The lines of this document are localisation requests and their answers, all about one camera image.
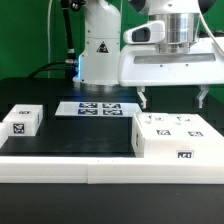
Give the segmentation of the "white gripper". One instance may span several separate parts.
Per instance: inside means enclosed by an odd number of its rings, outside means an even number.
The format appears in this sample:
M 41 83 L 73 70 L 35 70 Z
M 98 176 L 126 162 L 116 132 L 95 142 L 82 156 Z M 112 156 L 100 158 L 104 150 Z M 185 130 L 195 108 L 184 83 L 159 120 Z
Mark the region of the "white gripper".
M 120 55 L 119 83 L 137 87 L 142 109 L 147 107 L 144 86 L 201 85 L 198 107 L 211 84 L 224 84 L 224 54 L 211 38 L 200 38 L 187 54 L 159 54 L 154 45 L 127 45 Z

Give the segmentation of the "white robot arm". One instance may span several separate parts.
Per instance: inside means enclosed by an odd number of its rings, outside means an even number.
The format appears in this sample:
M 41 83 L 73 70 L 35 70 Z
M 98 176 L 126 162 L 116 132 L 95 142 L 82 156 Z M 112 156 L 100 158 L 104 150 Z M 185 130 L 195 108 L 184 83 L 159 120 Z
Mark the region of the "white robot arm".
M 76 87 L 109 91 L 198 85 L 202 101 L 224 84 L 224 36 L 200 36 L 203 14 L 217 0 L 127 0 L 148 21 L 125 32 L 121 13 L 106 0 L 60 0 L 71 79 Z

